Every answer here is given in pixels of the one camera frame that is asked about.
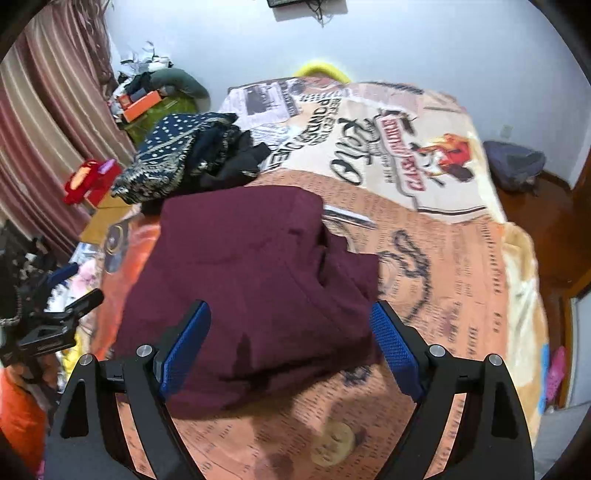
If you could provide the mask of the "maroon button-up shirt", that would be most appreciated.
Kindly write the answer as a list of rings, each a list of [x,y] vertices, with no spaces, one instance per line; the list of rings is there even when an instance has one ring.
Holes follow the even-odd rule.
[[[155,342],[194,302],[208,304],[211,329],[172,415],[195,419],[378,361],[379,260],[350,252],[322,212],[321,197],[291,186],[165,201],[113,352]]]

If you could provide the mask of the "bamboo lap desk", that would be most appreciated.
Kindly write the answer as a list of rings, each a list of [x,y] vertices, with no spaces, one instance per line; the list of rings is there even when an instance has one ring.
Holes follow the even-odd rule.
[[[111,225],[121,220],[132,206],[118,197],[106,194],[95,209],[78,239],[81,243],[102,245]]]

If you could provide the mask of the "red plush toy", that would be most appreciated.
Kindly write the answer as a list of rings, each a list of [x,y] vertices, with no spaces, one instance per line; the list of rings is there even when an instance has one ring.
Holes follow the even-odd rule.
[[[79,204],[100,179],[102,163],[96,160],[85,161],[65,182],[63,201],[67,205]]]

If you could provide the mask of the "red gift box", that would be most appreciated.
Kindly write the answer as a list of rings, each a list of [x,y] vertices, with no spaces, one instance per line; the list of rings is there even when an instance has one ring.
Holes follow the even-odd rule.
[[[97,207],[103,197],[110,192],[115,179],[122,173],[121,165],[110,159],[98,164],[87,176],[88,189],[85,192],[85,202]]]

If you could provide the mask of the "navy patterned folded garment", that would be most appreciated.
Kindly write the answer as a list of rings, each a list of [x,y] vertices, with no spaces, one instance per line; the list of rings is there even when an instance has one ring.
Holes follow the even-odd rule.
[[[162,118],[140,145],[111,194],[127,204],[162,199],[182,183],[214,173],[242,135],[235,113],[173,113]]]

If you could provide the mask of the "black folded garment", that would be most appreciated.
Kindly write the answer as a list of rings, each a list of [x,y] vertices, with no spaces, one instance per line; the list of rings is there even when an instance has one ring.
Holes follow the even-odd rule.
[[[259,176],[259,165],[270,153],[266,143],[253,143],[249,131],[214,127],[193,144],[179,190],[192,194],[245,186]]]

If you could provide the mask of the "dark bag on floor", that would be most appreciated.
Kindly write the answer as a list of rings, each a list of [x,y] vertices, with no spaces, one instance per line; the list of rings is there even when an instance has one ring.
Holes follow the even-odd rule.
[[[507,192],[534,192],[546,164],[543,152],[500,141],[485,141],[492,175]]]

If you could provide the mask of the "striped pink curtain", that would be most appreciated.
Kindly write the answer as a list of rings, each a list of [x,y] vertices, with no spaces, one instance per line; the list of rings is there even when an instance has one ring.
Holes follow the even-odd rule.
[[[116,87],[107,1],[50,1],[1,61],[1,219],[42,236],[66,259],[89,221],[64,203],[85,161],[132,160],[107,100]]]

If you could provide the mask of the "orange box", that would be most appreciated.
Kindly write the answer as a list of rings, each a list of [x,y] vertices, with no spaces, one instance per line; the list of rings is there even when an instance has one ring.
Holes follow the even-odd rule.
[[[147,112],[151,107],[155,106],[161,101],[161,97],[157,91],[150,91],[142,98],[131,103],[124,111],[123,118],[127,123],[130,123]]]

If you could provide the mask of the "green patterned cloth cabinet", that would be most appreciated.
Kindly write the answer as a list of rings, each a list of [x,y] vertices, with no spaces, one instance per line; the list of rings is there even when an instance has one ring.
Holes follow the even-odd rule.
[[[135,148],[138,148],[155,125],[165,116],[176,113],[197,113],[197,104],[185,95],[168,96],[149,108],[131,123],[125,123],[123,130],[127,133]]]

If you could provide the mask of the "yellow round object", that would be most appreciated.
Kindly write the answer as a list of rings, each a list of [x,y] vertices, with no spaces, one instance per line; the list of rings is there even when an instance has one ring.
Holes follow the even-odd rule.
[[[342,84],[349,84],[351,79],[344,72],[332,64],[322,61],[311,61],[294,72],[294,77],[322,77],[335,80]]]

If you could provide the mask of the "wall power socket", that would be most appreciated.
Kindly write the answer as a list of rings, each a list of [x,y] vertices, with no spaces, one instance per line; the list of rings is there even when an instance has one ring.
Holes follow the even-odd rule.
[[[510,139],[512,136],[513,127],[511,125],[504,125],[500,131],[500,137]]]

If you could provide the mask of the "small wall monitor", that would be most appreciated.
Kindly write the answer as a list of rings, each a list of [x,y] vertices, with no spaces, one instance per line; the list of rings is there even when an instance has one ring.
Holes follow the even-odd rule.
[[[304,4],[311,8],[320,8],[325,3],[324,0],[266,0],[267,6],[270,8],[281,8],[293,6],[296,4]]]

